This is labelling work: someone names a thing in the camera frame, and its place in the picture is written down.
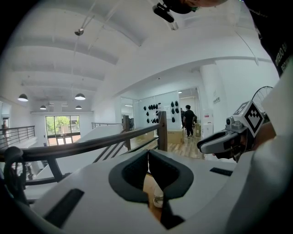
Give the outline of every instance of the person's arm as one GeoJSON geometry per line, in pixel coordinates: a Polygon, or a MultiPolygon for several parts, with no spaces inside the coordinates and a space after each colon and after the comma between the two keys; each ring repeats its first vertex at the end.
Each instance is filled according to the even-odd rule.
{"type": "Polygon", "coordinates": [[[273,139],[276,136],[276,132],[273,128],[271,122],[267,122],[263,124],[258,131],[257,135],[255,136],[255,144],[252,150],[256,150],[260,147],[264,142],[273,139]]]}

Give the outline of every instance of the cardboard box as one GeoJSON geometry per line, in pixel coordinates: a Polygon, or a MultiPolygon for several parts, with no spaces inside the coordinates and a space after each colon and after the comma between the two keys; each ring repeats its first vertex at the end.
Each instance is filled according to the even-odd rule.
{"type": "Polygon", "coordinates": [[[154,138],[154,131],[136,137],[139,140],[151,140],[154,138]]]}
{"type": "Polygon", "coordinates": [[[198,123],[195,124],[195,136],[201,137],[201,126],[198,123]]]}
{"type": "Polygon", "coordinates": [[[174,130],[167,131],[168,143],[183,144],[184,143],[184,131],[174,130]]]}

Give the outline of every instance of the wooden floor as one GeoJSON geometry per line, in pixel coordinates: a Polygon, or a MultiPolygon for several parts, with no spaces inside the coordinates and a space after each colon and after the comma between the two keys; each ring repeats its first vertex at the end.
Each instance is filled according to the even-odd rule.
{"type": "MultiPolygon", "coordinates": [[[[196,144],[200,138],[198,137],[191,137],[190,139],[187,138],[186,130],[184,130],[184,144],[171,144],[168,143],[168,152],[176,153],[180,156],[195,158],[195,159],[204,159],[203,154],[198,150],[196,144]]],[[[141,140],[137,138],[133,138],[130,140],[131,148],[135,148],[147,140],[141,140]]],[[[153,141],[150,144],[146,145],[142,149],[152,149],[157,145],[157,141],[153,141]]]]}

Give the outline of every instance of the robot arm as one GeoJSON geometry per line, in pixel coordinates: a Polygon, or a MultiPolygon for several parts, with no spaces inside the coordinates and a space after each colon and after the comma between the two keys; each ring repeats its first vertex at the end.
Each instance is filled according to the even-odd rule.
{"type": "Polygon", "coordinates": [[[215,154],[226,159],[233,157],[238,162],[241,154],[253,148],[255,136],[263,122],[264,117],[254,102],[245,102],[226,119],[224,130],[199,141],[197,148],[204,154],[215,154]],[[240,143],[241,136],[245,137],[246,145],[240,143]]]}

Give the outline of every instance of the ceiling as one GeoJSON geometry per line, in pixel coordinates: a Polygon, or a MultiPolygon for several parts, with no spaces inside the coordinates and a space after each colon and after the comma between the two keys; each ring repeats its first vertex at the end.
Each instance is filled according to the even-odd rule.
{"type": "Polygon", "coordinates": [[[181,90],[181,92],[179,93],[179,98],[198,96],[197,88],[181,90]]]}
{"type": "Polygon", "coordinates": [[[106,74],[152,35],[200,24],[253,28],[248,10],[238,0],[187,15],[171,12],[173,24],[153,13],[159,1],[43,1],[7,47],[5,61],[12,79],[37,101],[72,100],[80,92],[91,100],[106,74]],[[83,35],[75,35],[83,22],[89,22],[83,35]]]}

